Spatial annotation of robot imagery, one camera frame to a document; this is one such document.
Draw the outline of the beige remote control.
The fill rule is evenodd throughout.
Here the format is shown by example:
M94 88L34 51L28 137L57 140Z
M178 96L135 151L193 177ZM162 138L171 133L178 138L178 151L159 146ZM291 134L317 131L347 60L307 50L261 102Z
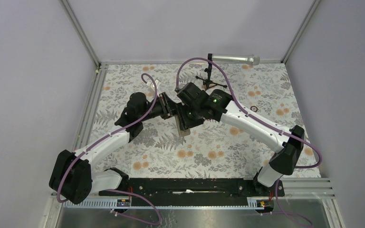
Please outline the beige remote control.
M191 131L189 128L186 128L186 126L183 123L182 118L179 115L175 116L176 126L178 130L178 135L180 137L185 137L191 134Z

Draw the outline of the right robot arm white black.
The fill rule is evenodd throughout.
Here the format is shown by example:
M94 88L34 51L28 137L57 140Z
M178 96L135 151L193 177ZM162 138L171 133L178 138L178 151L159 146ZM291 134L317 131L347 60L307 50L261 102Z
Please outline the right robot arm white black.
M177 91L183 108L183 122L187 128L204 120L215 120L239 128L267 145L274 155L256 174L254 191L267 195L275 182L284 175L291 175L303 150L305 131L296 125L288 128L266 119L233 100L232 95L215 89L210 94L193 83Z

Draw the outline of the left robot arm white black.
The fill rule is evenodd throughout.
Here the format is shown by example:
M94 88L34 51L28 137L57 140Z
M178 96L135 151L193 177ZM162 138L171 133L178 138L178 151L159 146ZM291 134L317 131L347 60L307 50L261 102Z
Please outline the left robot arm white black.
M156 117L180 120L186 106L176 103L166 93L156 95L148 101L145 94L130 95L126 107L114 127L98 140L74 152L63 150L56 162L49 180L49 187L56 191L57 201L79 204L90 193L112 190L116 195L128 191L128 183L120 170L111 168L98 174L92 170L109 154L136 138L143 130L143 122Z

